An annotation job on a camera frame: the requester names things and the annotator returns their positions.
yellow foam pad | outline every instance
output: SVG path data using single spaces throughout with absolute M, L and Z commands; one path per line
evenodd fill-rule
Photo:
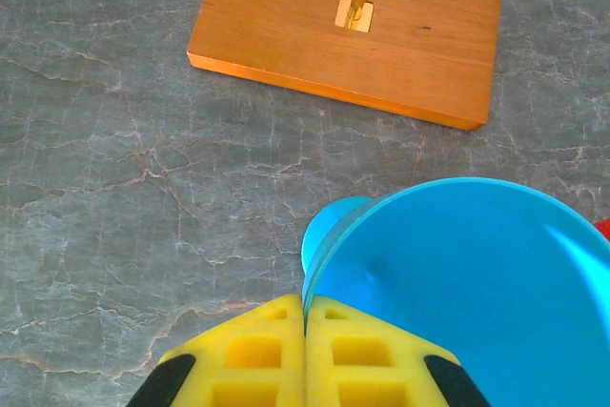
M 456 357 L 422 338 L 327 297 L 307 323 L 308 407 L 447 407 L 424 358 Z
M 298 295 L 284 295 L 172 349 L 195 357 L 172 407 L 304 407 Z

marble surface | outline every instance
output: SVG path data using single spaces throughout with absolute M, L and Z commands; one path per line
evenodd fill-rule
M 202 0 L 0 0 L 0 398 L 125 405 L 163 352 L 298 293 L 315 212 L 435 178 L 610 216 L 610 0 L 503 0 L 488 126 L 193 69 Z

wooden stand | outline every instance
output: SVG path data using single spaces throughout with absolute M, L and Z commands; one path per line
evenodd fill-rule
M 487 122 L 500 0 L 204 0 L 191 63 L 463 130 Z

blue plastic cup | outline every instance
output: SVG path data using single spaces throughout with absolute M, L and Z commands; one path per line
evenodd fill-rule
M 610 244 L 532 189 L 452 178 L 331 204 L 302 248 L 326 295 L 453 352 L 495 407 L 610 406 Z

wooden board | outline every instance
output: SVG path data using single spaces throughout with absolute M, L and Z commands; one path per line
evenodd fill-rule
M 368 0 L 369 32 L 339 0 L 204 0 L 198 68 L 475 130 L 487 122 L 500 0 Z

